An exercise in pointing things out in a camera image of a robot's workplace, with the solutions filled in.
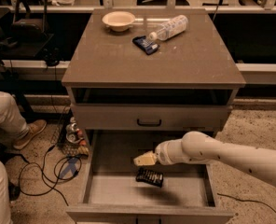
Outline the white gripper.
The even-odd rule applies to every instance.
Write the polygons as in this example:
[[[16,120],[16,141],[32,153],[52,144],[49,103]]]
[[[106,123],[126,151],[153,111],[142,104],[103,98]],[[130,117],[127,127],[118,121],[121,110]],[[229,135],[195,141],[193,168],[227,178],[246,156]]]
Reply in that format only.
[[[182,140],[164,141],[157,145],[155,153],[148,151],[133,159],[136,166],[151,166],[159,162],[162,165],[188,163],[188,156],[182,149]]]

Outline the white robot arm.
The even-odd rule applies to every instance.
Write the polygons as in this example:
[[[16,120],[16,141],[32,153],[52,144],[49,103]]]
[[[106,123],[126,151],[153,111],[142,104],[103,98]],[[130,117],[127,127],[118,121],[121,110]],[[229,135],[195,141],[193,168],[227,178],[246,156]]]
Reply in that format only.
[[[218,141],[201,132],[188,132],[182,138],[159,143],[133,159],[136,166],[220,161],[276,187],[276,150]]]

